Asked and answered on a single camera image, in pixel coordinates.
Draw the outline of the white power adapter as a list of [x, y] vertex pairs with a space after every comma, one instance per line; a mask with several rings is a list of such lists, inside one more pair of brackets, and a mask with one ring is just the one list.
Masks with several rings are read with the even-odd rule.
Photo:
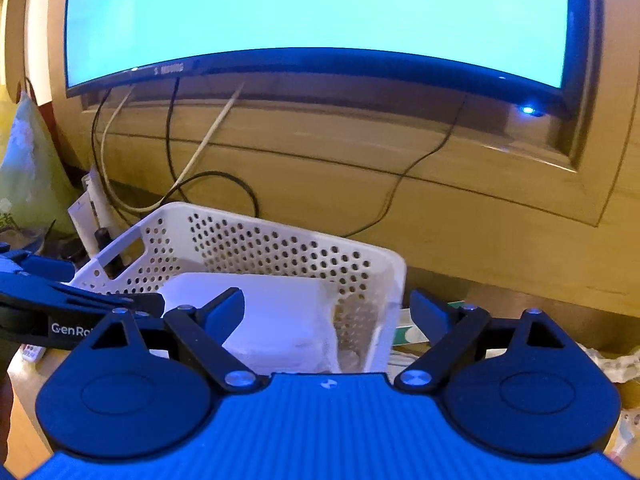
[[96, 231], [107, 229], [114, 240], [122, 232], [114, 208], [107, 200], [102, 180], [96, 168], [81, 178], [82, 193], [67, 209], [70, 220], [90, 258], [101, 251]]

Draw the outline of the green plastic bag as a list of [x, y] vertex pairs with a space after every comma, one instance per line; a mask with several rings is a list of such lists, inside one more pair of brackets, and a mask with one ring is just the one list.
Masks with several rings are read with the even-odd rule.
[[1, 157], [1, 227], [73, 234], [67, 209], [75, 200], [77, 192], [40, 110], [24, 92]]

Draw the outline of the white printed plastic bag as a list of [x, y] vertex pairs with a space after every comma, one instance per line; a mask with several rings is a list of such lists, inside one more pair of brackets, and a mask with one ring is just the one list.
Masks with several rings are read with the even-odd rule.
[[318, 278], [183, 273], [160, 286], [167, 311], [201, 308], [230, 287], [244, 296], [244, 316], [222, 346], [254, 372], [338, 373], [333, 325], [337, 287]]

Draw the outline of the white perforated plastic basket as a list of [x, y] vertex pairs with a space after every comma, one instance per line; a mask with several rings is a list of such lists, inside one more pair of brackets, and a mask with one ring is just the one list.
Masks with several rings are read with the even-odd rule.
[[73, 286], [102, 294], [168, 293], [166, 282], [213, 273], [309, 278], [335, 292], [330, 307], [347, 373], [385, 370], [407, 266], [391, 250], [229, 211], [160, 207], [86, 263]]

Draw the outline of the wall-mounted television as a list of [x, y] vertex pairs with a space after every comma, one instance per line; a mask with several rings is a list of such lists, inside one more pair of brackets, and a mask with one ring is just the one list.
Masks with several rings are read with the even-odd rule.
[[592, 0], [65, 0], [68, 96], [175, 76], [381, 78], [570, 117]]

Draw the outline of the green white small box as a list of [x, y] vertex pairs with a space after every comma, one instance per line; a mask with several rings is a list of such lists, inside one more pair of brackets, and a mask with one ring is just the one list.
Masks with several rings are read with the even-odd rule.
[[433, 297], [414, 296], [410, 307], [400, 310], [393, 346], [424, 342], [437, 344], [452, 331], [460, 318], [457, 310], [463, 305], [462, 300], [442, 302]]

